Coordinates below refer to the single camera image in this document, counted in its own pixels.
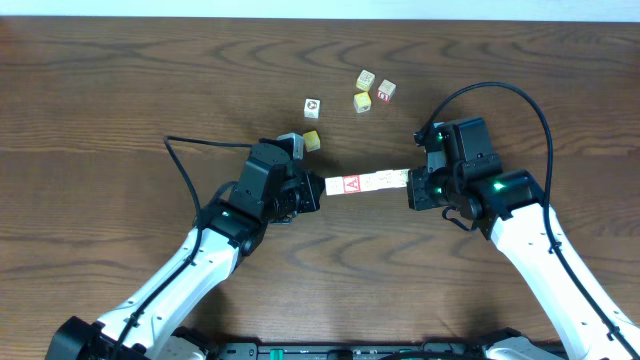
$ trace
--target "black cable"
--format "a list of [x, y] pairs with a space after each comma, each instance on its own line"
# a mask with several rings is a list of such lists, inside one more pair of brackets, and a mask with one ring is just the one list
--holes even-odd
[[549, 200], [551, 198], [551, 175], [553, 172], [553, 143], [551, 141], [551, 130], [549, 129], [549, 124], [547, 123], [547, 119], [545, 118], [538, 104], [536, 104], [536, 102], [533, 101], [533, 99], [527, 93], [525, 93], [524, 90], [514, 85], [503, 83], [503, 82], [497, 82], [497, 81], [481, 82], [481, 83], [469, 85], [449, 95], [449, 97], [447, 97], [440, 104], [440, 106], [436, 108], [436, 110], [433, 112], [433, 114], [429, 118], [429, 121], [427, 121], [427, 124], [422, 128], [421, 131], [425, 131], [425, 130], [431, 131], [431, 128], [433, 127], [433, 122], [436, 119], [436, 117], [440, 114], [442, 109], [453, 99], [455, 99], [456, 97], [468, 91], [483, 88], [483, 87], [500, 87], [500, 88], [504, 88], [504, 89], [515, 92], [516, 94], [520, 95], [520, 97], [525, 99], [538, 115], [538, 118], [540, 119], [540, 123], [542, 124], [542, 128], [544, 130], [545, 137], [547, 138], [547, 175], [545, 177], [544, 196], [542, 199], [542, 217], [544, 221], [544, 228], [547, 232], [547, 237], [549, 238], [549, 242], [551, 243], [551, 249], [553, 249], [554, 250], [553, 252], [556, 253], [556, 256], [558, 257], [560, 264], [562, 264], [562, 267], [567, 272], [567, 275], [569, 275], [569, 278], [571, 278], [576, 288], [578, 288], [578, 291], [580, 291], [580, 293], [582, 294], [582, 296], [584, 296], [585, 300], [587, 301], [587, 303], [589, 303], [593, 311], [595, 311], [598, 317], [607, 326], [607, 329], [609, 329], [609, 332], [610, 332], [609, 334], [613, 335], [616, 339], [618, 339], [618, 341], [620, 341], [620, 344], [629, 353], [629, 355], [633, 357], [633, 359], [640, 359], [640, 355], [638, 355], [638, 353], [631, 346], [631, 344], [629, 344], [629, 342], [620, 333], [620, 329], [613, 324], [613, 322], [607, 317], [604, 311], [602, 311], [600, 306], [589, 294], [589, 292], [584, 287], [584, 285], [582, 285], [582, 283], [580, 282], [580, 279], [578, 279], [576, 274], [571, 269], [571, 266], [565, 259], [564, 255], [562, 254], [562, 251], [560, 250], [560, 242], [556, 240], [555, 235], [553, 234], [553, 231], [551, 229], [551, 220], [549, 219]]
[[[189, 188], [189, 193], [191, 194], [191, 198], [193, 199], [193, 205], [196, 208], [196, 228], [197, 228], [196, 242], [195, 242], [195, 244], [193, 246], [193, 249], [191, 250], [191, 254], [189, 254], [189, 256], [185, 259], [185, 261], [182, 262], [180, 267], [178, 267], [176, 269], [176, 271], [174, 271], [165, 281], [163, 281], [162, 284], [160, 284], [160, 286], [158, 286], [151, 293], [151, 295], [149, 295], [142, 302], [142, 304], [140, 304], [138, 309], [136, 311], [134, 311], [133, 314], [131, 314], [131, 316], [129, 316], [129, 320], [127, 321], [127, 324], [122, 329], [122, 332], [120, 333], [120, 336], [118, 337], [118, 340], [116, 341], [115, 345], [113, 346], [113, 352], [111, 353], [111, 357], [110, 357], [111, 360], [116, 360], [118, 358], [118, 351], [122, 347], [122, 344], [124, 343], [124, 340], [127, 338], [127, 335], [129, 334], [129, 331], [131, 331], [131, 328], [133, 327], [133, 325], [135, 325], [136, 322], [138, 322], [138, 318], [140, 317], [140, 315], [142, 315], [142, 313], [144, 312], [144, 309], [146, 309], [146, 307], [149, 306], [149, 304], [151, 304], [151, 302], [173, 280], [175, 280], [175, 278], [178, 277], [178, 275], [180, 275], [180, 273], [184, 269], [186, 269], [187, 266], [189, 266], [191, 264], [193, 259], [195, 259], [196, 255], [198, 254], [198, 249], [200, 248], [200, 242], [202, 241], [202, 230], [204, 229], [204, 225], [205, 224], [202, 223], [200, 200], [198, 200], [198, 194], [196, 193], [196, 189], [193, 187], [193, 183], [191, 182], [191, 179], [189, 178], [189, 174], [187, 174], [187, 171], [184, 169], [184, 166], [182, 166], [182, 163], [180, 162], [180, 159], [178, 159], [178, 156], [176, 155], [175, 151], [173, 151], [173, 148], [171, 147], [171, 144], [169, 143], [169, 141], [181, 141], [181, 142], [187, 142], [187, 143], [193, 143], [193, 144], [202, 144], [202, 145], [209, 145], [209, 146], [222, 146], [222, 147], [249, 147], [250, 148], [252, 146], [250, 144], [221, 143], [221, 142], [212, 142], [212, 141], [205, 141], [205, 140], [182, 138], [182, 137], [177, 137], [177, 136], [165, 136], [164, 137], [164, 146], [167, 148], [167, 151], [169, 152], [169, 155], [171, 156], [171, 158], [173, 159], [173, 162], [176, 164], [176, 167], [180, 171], [180, 174], [182, 175], [182, 178], [184, 179], [184, 182], [187, 184], [187, 187]], [[216, 191], [215, 195], [211, 199], [211, 202], [217, 201], [217, 199], [220, 196], [222, 196], [222, 194], [224, 194], [224, 192], [228, 188], [230, 188], [231, 185], [233, 185], [233, 182], [226, 183], [226, 184], [222, 185], [220, 187], [220, 189], [218, 189], [218, 191]]]
[[395, 353], [395, 354], [387, 355], [385, 357], [381, 357], [378, 360], [405, 360], [405, 359], [478, 360], [478, 359], [486, 359], [486, 358], [484, 358], [484, 357], [479, 358], [479, 357], [476, 357], [476, 356], [454, 354], [454, 353], [435, 352], [435, 351], [407, 351], [407, 352]]

